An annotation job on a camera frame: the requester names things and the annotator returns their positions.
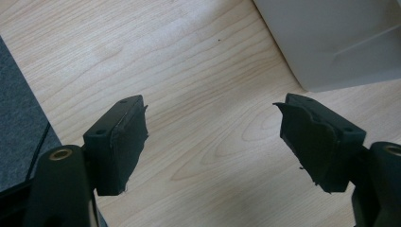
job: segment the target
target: light wood surface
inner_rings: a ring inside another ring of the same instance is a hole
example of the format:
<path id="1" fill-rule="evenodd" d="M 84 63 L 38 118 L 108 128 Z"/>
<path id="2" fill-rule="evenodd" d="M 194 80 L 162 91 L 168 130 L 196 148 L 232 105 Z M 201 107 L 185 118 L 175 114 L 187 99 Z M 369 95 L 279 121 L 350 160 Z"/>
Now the light wood surface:
<path id="1" fill-rule="evenodd" d="M 353 186 L 323 193 L 279 138 L 286 93 L 401 143 L 400 80 L 304 91 L 251 0 L 2 1 L 0 35 L 64 144 L 144 96 L 139 165 L 97 200 L 110 226 L 354 226 Z"/>

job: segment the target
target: dark gray mat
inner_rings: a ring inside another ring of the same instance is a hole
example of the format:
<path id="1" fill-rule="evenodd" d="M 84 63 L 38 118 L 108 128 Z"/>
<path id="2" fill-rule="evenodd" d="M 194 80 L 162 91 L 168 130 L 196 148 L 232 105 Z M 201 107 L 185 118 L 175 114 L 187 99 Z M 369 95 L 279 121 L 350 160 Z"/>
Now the dark gray mat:
<path id="1" fill-rule="evenodd" d="M 35 149 L 44 136 L 39 155 L 60 146 L 24 76 L 0 37 L 0 191 L 23 182 Z"/>

